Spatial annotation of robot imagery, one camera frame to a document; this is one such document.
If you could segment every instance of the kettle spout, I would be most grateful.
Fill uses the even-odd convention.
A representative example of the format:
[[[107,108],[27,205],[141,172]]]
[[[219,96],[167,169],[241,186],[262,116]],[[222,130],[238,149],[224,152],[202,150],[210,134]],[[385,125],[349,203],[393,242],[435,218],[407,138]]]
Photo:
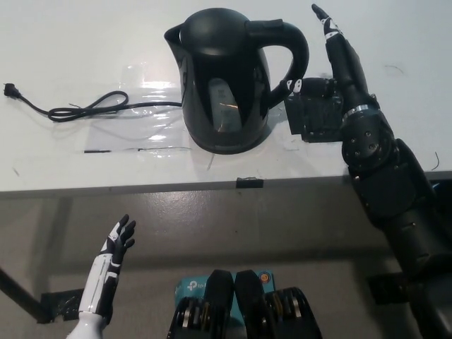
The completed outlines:
[[[180,67],[180,63],[182,62],[182,59],[186,55],[185,49],[182,47],[181,40],[179,37],[180,31],[181,31],[181,25],[178,25],[176,27],[170,28],[164,35],[165,40],[167,40],[167,43],[169,45],[169,48],[171,48],[171,51],[174,55],[174,58],[177,61],[178,66]]]

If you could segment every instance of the gray floor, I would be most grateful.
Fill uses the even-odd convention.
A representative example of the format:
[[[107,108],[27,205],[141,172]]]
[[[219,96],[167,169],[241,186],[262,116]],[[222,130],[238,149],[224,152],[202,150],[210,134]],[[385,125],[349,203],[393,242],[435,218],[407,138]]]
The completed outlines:
[[[165,338],[174,287],[214,268],[266,268],[299,286],[325,338],[420,338],[406,305],[375,307],[365,278],[397,271],[349,187],[0,201],[0,266],[34,295],[84,286],[109,229],[136,219],[106,339]],[[0,338],[65,338],[0,294]]]

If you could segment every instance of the table surface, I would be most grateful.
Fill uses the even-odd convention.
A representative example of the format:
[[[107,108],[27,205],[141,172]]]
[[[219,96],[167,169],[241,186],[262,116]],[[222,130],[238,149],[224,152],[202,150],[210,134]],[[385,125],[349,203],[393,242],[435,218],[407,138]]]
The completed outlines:
[[[452,2],[323,0],[318,5],[360,55],[369,90],[396,136],[412,148],[430,178],[452,177]],[[178,83],[163,34],[213,6],[252,20],[282,18],[296,25],[309,43],[307,76],[331,74],[323,29],[310,1],[6,0],[0,13],[1,82],[15,83],[47,109],[68,102],[87,105],[118,89],[131,67],[141,67],[146,81]],[[291,56],[280,47],[265,51],[275,85]],[[264,179],[265,187],[343,177],[339,143],[304,143],[290,134],[285,115],[276,113],[266,140],[238,155],[201,150],[183,124],[182,144],[173,149],[85,154],[95,119],[53,124],[25,104],[1,97],[0,196],[224,189],[235,187],[238,177]],[[436,155],[439,166],[433,170]]]

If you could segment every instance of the white robotic hand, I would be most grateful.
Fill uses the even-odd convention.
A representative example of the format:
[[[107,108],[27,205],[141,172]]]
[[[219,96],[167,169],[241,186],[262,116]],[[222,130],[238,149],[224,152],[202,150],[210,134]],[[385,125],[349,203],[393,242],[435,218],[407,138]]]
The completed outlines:
[[[68,339],[101,339],[102,331],[112,319],[113,298],[127,249],[133,246],[135,221],[127,226],[125,215],[110,232],[99,255],[94,259],[86,281],[80,307],[79,321]]]

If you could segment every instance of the black cable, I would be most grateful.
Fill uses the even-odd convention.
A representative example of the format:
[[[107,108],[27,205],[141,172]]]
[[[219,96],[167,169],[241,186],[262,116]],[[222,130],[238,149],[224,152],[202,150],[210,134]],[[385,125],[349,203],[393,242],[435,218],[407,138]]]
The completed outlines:
[[[96,101],[94,101],[91,105],[87,107],[59,107],[53,108],[49,111],[44,111],[39,107],[34,106],[27,98],[25,98],[19,90],[15,87],[13,83],[6,83],[4,94],[6,97],[12,97],[14,99],[19,99],[31,108],[33,108],[36,112],[47,116],[50,120],[54,122],[66,122],[73,121],[76,119],[80,119],[83,117],[91,117],[96,114],[105,114],[105,113],[117,113],[118,111],[122,111],[125,109],[139,108],[139,107],[151,107],[151,106],[175,106],[181,107],[182,104],[180,102],[171,102],[171,101],[155,101],[155,102],[140,102],[138,104],[130,104],[129,96],[127,93],[122,90],[114,90],[113,92],[107,93],[106,95],[100,97]],[[111,97],[113,95],[121,95],[124,97],[124,100],[117,104],[107,107],[96,107],[102,101]]]

